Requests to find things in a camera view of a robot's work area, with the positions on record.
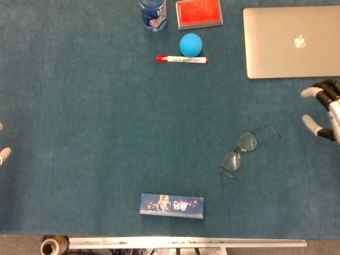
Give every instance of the laptop lid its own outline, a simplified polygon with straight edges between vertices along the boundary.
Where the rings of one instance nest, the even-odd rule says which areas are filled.
[[[243,10],[247,75],[340,76],[340,6]]]

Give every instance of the water bottle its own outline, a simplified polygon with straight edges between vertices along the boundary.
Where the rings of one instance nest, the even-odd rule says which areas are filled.
[[[167,22],[166,0],[138,0],[144,26],[150,31],[163,29]]]

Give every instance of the blue ball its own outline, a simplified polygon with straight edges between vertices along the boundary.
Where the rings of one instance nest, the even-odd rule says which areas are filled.
[[[186,57],[196,57],[202,51],[203,43],[195,33],[187,33],[180,41],[180,51]]]

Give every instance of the robotic hand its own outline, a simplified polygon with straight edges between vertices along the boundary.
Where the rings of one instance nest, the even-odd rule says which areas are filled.
[[[315,135],[337,142],[340,145],[340,83],[336,80],[325,80],[314,84],[301,92],[302,97],[316,97],[326,108],[333,127],[325,129],[319,126],[309,115],[303,115],[304,124]]]

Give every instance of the blue box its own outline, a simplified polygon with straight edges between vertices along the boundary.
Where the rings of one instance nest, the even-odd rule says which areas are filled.
[[[203,219],[204,198],[143,193],[139,214]]]

